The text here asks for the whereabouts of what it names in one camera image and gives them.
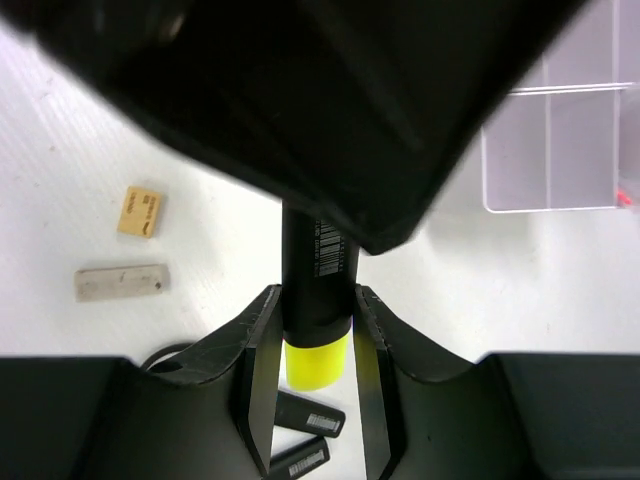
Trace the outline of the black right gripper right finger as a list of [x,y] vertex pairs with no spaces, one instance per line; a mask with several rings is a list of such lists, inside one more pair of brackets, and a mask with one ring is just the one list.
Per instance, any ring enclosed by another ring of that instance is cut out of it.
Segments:
[[639,360],[492,353],[467,361],[355,291],[370,479],[635,479]]

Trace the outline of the green highlighter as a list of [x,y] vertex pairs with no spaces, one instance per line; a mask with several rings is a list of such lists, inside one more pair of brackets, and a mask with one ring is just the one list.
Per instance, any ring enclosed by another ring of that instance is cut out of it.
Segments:
[[324,437],[316,436],[275,455],[270,462],[267,480],[300,479],[330,461]]

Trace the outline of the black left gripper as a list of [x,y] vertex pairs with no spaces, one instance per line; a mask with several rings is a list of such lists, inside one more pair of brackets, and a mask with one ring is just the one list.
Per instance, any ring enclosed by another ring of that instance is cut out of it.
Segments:
[[5,1],[1,17],[188,158],[379,255],[580,1]]

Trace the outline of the blue highlighter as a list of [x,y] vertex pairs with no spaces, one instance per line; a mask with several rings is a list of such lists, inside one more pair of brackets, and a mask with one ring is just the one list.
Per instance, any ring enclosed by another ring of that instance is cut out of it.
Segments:
[[274,424],[278,427],[328,438],[337,438],[346,414],[337,408],[279,390]]

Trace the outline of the yellow highlighter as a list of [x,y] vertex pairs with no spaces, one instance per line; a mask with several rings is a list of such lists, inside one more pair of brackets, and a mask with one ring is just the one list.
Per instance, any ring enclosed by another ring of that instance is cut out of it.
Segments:
[[282,318],[286,377],[296,391],[343,374],[359,247],[330,223],[282,206]]

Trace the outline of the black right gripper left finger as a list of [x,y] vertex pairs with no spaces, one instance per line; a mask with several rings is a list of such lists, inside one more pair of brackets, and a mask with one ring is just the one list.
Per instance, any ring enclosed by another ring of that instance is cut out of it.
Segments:
[[5,479],[261,479],[278,390],[281,289],[154,369],[5,357]]

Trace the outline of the pink pen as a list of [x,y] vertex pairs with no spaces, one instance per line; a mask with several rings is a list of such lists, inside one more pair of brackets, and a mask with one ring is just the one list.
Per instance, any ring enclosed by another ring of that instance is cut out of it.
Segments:
[[620,205],[628,206],[633,204],[631,197],[622,190],[617,192],[617,200]]

